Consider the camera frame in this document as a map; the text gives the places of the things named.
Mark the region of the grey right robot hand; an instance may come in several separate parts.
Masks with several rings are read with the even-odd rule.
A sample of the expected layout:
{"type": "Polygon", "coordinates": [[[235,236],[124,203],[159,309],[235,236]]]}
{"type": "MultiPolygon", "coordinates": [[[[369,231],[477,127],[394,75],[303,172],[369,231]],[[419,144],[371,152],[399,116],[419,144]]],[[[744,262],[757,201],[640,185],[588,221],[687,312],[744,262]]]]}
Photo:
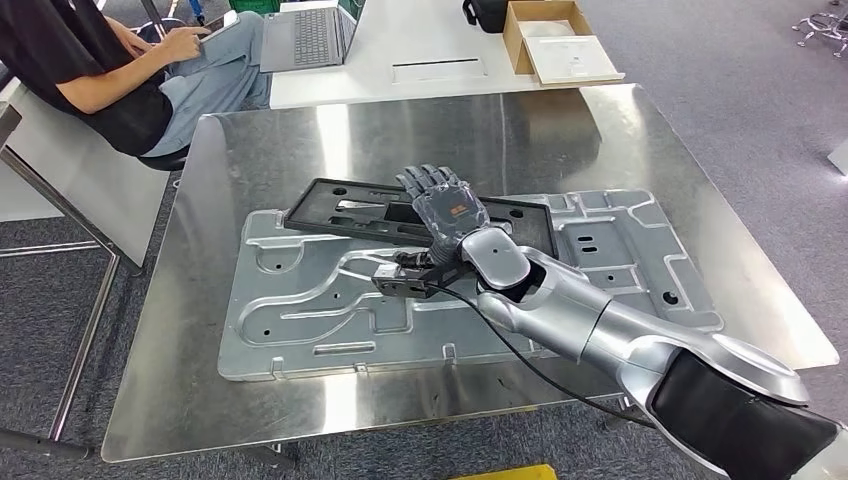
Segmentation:
{"type": "Polygon", "coordinates": [[[410,196],[413,210],[431,234],[428,253],[434,265],[455,262],[463,239],[491,224],[470,184],[449,167],[407,166],[395,179],[410,196]]]}

